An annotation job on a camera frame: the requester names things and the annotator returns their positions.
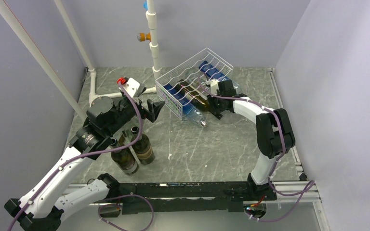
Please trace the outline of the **dark green wine bottle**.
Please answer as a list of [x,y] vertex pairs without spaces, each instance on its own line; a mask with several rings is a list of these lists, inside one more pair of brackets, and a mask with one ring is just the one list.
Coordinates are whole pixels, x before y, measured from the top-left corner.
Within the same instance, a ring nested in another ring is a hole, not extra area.
[[200,111],[208,112],[210,110],[210,105],[207,98],[187,81],[181,79],[181,81],[174,86],[174,89],[183,95]]

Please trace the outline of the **blue glass bottle silver cap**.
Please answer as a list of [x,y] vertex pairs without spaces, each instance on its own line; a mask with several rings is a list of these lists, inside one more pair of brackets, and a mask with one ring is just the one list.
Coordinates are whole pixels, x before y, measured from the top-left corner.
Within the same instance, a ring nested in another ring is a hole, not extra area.
[[204,73],[207,82],[210,82],[213,79],[216,79],[218,81],[231,80],[231,78],[222,73],[222,70],[218,70],[216,67],[214,67],[207,61],[203,61],[198,66],[198,69],[199,71]]

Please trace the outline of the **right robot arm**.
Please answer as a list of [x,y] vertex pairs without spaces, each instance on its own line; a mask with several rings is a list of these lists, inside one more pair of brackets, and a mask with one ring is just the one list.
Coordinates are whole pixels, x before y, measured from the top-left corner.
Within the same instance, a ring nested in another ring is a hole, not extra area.
[[232,80],[211,80],[207,93],[210,112],[218,119],[222,118],[222,112],[229,111],[256,125],[257,146],[261,154],[248,175],[246,193],[252,200],[257,200],[270,188],[269,179],[275,163],[295,146],[287,111],[265,107],[243,93],[238,94]]

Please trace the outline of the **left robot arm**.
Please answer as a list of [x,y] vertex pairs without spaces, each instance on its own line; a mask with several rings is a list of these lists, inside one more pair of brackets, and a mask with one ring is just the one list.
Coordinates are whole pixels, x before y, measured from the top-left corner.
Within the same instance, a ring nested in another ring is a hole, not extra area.
[[142,106],[139,96],[143,86],[120,85],[122,99],[118,104],[107,96],[96,98],[87,110],[83,126],[70,140],[59,161],[44,178],[21,198],[5,203],[5,210],[12,216],[12,224],[19,223],[26,231],[54,231],[70,215],[88,204],[105,200],[115,201],[120,183],[110,174],[99,175],[91,184],[64,195],[73,179],[89,167],[108,147],[113,151],[121,148],[113,136],[134,117],[156,121],[164,101],[147,100]]

